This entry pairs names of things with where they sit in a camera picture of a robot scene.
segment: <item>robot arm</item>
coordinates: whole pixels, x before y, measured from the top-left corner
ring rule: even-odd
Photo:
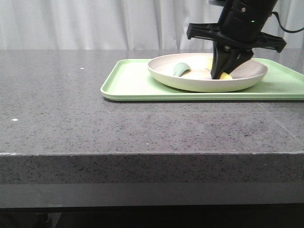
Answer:
[[[281,52],[286,45],[283,38],[261,32],[277,0],[226,0],[218,23],[193,24],[188,39],[213,40],[212,79],[223,72],[230,74],[250,60],[252,48],[268,48]]]

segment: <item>floor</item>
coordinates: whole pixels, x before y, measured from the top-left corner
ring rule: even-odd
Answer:
[[[304,204],[8,210],[0,228],[303,228]]]

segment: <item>white bowl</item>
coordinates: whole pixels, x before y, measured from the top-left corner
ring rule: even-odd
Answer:
[[[213,80],[206,70],[210,53],[184,53],[160,56],[149,61],[148,69],[157,81],[177,89],[195,92],[231,92],[251,87],[262,80],[268,68],[257,61],[249,60],[230,73],[233,79]],[[182,77],[173,76],[177,63],[186,63],[191,72]]]

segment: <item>green tray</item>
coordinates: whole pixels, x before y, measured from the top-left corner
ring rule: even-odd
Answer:
[[[100,90],[113,101],[304,100],[304,75],[269,59],[255,60],[268,67],[267,74],[236,92],[197,93],[166,86],[150,75],[150,59],[118,61]]]

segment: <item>white curtain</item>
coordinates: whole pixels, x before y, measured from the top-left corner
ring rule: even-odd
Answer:
[[[304,0],[278,0],[287,29],[304,27]],[[188,24],[217,22],[209,0],[0,0],[0,49],[198,49]],[[304,33],[286,34],[274,16],[264,32],[301,48]]]

